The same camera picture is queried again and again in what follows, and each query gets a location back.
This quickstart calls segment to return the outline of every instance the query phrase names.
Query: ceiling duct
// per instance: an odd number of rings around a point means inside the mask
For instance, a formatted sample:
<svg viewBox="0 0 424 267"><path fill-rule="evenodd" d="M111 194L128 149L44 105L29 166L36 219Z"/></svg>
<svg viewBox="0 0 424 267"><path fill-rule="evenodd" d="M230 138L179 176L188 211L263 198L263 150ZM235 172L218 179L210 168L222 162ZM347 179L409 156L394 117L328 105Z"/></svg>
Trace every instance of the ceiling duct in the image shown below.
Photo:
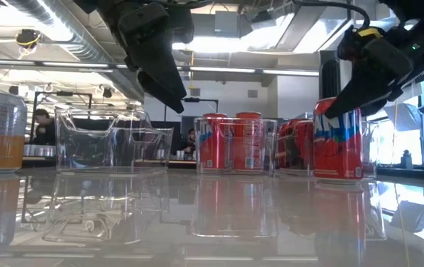
<svg viewBox="0 0 424 267"><path fill-rule="evenodd" d="M81 62L113 63L111 57L100 44L88 33L81 22L60 0L3 0L27 16L37 19L44 25L43 34L54 41L69 41L75 45L62 46ZM128 78L114 70L102 73L127 97L142 100L143 91L133 75Z"/></svg>

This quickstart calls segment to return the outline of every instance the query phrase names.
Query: glossy tabletop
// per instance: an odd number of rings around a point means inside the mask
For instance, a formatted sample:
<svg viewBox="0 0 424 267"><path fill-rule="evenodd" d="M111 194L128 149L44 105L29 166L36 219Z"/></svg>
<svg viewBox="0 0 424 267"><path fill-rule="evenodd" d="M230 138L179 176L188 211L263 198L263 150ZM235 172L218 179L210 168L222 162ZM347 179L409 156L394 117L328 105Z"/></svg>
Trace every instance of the glossy tabletop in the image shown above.
<svg viewBox="0 0 424 267"><path fill-rule="evenodd" d="M424 181L0 174L0 266L424 266Z"/></svg>

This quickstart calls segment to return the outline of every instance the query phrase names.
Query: person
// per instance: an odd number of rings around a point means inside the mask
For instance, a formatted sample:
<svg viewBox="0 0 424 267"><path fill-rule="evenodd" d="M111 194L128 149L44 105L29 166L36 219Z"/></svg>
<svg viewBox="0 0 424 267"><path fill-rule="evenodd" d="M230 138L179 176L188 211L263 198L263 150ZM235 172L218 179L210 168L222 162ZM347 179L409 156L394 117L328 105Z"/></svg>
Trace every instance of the person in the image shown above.
<svg viewBox="0 0 424 267"><path fill-rule="evenodd" d="M56 122L49 113L42 108L36 109L33 114L39 125L36 128L36 138L34 145L56 145Z"/></svg>
<svg viewBox="0 0 424 267"><path fill-rule="evenodd" d="M191 128L187 139L182 143L182 150L185 154L193 154L196 150L196 131Z"/></svg>

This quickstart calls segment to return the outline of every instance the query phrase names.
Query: exposed ductwork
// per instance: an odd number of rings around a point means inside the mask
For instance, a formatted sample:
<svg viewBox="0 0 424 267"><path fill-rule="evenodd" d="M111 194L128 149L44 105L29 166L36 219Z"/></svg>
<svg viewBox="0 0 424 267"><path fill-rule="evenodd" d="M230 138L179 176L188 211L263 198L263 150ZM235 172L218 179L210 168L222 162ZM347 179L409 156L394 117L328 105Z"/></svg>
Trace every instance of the exposed ductwork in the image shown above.
<svg viewBox="0 0 424 267"><path fill-rule="evenodd" d="M81 62L113 63L107 52L61 0L2 1L23 12L26 16L37 19L44 26L42 32L50 39L76 43L75 45L64 45L63 48ZM126 77L120 70L102 73L102 75L111 80L127 98L143 100L143 90L133 75Z"/></svg>

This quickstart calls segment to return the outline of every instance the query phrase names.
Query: reflective table surface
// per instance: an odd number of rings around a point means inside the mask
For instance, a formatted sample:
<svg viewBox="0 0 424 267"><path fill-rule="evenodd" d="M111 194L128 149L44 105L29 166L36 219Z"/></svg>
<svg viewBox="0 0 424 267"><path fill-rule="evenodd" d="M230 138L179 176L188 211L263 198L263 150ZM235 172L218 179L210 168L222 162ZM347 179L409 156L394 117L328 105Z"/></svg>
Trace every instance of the reflective table surface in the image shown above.
<svg viewBox="0 0 424 267"><path fill-rule="evenodd" d="M0 266L424 266L424 181L22 169Z"/></svg>

